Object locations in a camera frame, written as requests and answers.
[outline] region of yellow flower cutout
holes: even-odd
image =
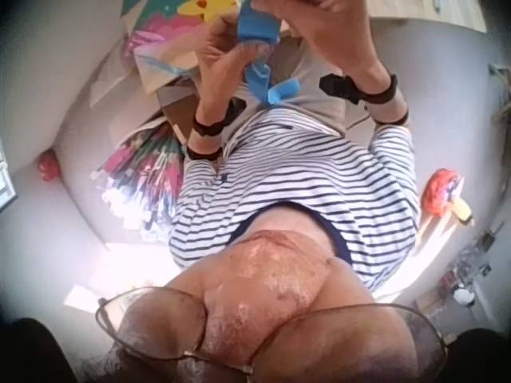
[[[177,8],[177,13],[185,16],[201,16],[206,22],[235,5],[236,0],[188,0]]]

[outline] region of person's right hand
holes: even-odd
[[[311,48],[353,78],[380,66],[365,0],[252,0],[285,20]]]

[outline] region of hand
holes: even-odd
[[[252,8],[285,20],[362,91],[378,94],[390,86],[370,35],[365,0],[252,0]]]
[[[220,15],[208,25],[204,46],[196,52],[202,80],[196,119],[206,126],[224,119],[245,67],[271,52],[266,44],[236,44],[237,22],[237,11]]]

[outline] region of person's left hand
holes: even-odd
[[[206,126],[224,119],[245,67],[271,52],[264,43],[237,44],[237,24],[238,11],[220,15],[208,25],[205,43],[196,51],[201,75],[196,119]]]

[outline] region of neck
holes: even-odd
[[[307,214],[289,207],[275,207],[263,214],[250,225],[242,238],[261,230],[295,231],[309,237],[335,256],[335,247],[328,234]]]

